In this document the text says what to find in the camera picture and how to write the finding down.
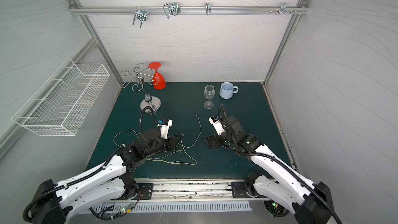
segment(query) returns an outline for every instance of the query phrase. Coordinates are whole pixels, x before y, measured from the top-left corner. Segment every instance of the white wire basket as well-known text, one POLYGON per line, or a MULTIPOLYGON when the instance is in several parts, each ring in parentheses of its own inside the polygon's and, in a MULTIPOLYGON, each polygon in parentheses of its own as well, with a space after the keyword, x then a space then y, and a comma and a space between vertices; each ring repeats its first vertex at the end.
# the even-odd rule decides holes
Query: white wire basket
POLYGON ((54 74, 11 119, 40 136, 75 136, 109 73, 103 64, 68 58, 54 74), (54 79, 57 72, 62 76, 54 79))

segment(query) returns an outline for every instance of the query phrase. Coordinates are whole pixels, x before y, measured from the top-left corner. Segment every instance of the dark green table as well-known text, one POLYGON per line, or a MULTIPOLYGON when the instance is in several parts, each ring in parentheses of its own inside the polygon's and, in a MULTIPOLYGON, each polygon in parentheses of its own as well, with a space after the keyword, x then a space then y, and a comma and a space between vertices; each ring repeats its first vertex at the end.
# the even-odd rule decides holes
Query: dark green table
MULTIPOLYGON (((215 133, 208 118, 217 113, 220 104, 224 104, 228 116, 235 116, 240 121, 242 128, 247 133, 256 135, 279 158, 290 164, 261 84, 234 83, 239 87, 239 92, 228 100, 222 99, 218 94, 220 85, 219 82, 168 82, 166 88, 155 90, 152 86, 145 84, 148 92, 162 101, 162 106, 156 113, 157 119, 173 120, 169 134, 184 133, 183 144, 190 146, 200 131, 196 115, 200 117, 202 134, 194 147, 186 149, 187 153, 197 160, 197 165, 172 165, 147 160, 144 165, 136 169, 135 178, 245 178, 251 172, 268 175, 262 168, 245 157, 234 155, 224 148, 210 151, 203 143, 203 137, 215 133), (203 91, 208 84, 212 84, 216 91, 215 97, 211 100, 214 103, 212 109, 206 109, 203 106, 206 101, 203 91)), ((144 92, 133 92, 131 86, 132 84, 122 89, 87 169, 104 162, 118 148, 113 143, 113 137, 116 134, 128 129, 133 129, 138 133, 138 120, 141 112, 139 106, 144 98, 144 92)), ((153 127, 152 117, 145 115, 143 130, 153 127)), ((118 144, 129 144, 136 139, 134 132, 130 131, 120 134, 115 141, 118 144)), ((172 154, 165 160, 193 162, 183 152, 172 154)))

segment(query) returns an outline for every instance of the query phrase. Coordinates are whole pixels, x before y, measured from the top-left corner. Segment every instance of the clear wine glass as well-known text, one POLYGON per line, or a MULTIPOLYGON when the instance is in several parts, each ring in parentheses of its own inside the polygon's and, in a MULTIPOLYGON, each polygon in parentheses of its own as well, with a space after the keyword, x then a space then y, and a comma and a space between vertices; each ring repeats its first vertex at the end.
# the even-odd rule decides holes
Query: clear wine glass
MULTIPOLYGON (((205 98, 207 98, 208 100, 211 100, 214 97, 214 87, 212 85, 207 85, 205 87, 205 98)), ((213 102, 211 101, 206 101, 205 102, 205 108, 207 109, 212 109, 214 106, 213 102)))

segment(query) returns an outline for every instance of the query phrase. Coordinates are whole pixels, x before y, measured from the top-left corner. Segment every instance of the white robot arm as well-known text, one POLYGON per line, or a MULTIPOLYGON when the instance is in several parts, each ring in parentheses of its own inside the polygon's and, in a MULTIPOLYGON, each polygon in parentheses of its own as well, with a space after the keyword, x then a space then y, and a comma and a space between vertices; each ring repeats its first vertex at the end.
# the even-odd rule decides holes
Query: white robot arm
MULTIPOLYGON (((162 119, 157 124, 158 128, 141 133, 138 140, 127 146, 123 145, 104 163, 57 183, 53 183, 51 179, 43 182, 23 212, 24 221, 35 224, 63 224, 79 212, 104 201, 120 197, 126 200, 139 197, 138 185, 130 173, 142 165, 147 157, 160 152, 175 151, 182 137, 168 136, 172 120, 162 119)), ((90 210, 101 220, 118 218, 129 211, 126 208, 110 218, 103 218, 90 210)))
POLYGON ((333 210, 329 187, 322 182, 315 184, 289 167, 256 136, 247 134, 235 117, 227 117, 223 105, 209 122, 216 130, 203 138, 209 149, 225 147, 236 155, 248 157, 278 182, 252 173, 245 180, 250 196, 269 197, 293 213, 299 224, 326 224, 331 216, 341 223, 333 210))

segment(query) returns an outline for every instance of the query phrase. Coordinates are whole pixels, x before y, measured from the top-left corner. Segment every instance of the light blue mug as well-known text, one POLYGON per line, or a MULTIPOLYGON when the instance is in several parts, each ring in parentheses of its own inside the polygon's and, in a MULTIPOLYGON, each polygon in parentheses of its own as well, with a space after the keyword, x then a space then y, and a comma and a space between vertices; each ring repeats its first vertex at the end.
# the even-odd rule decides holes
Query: light blue mug
POLYGON ((224 98, 224 99, 230 99, 230 98, 232 98, 232 95, 234 93, 237 93, 238 91, 239 91, 239 87, 232 85, 231 82, 224 82, 221 84, 220 96, 221 96, 221 98, 224 98))

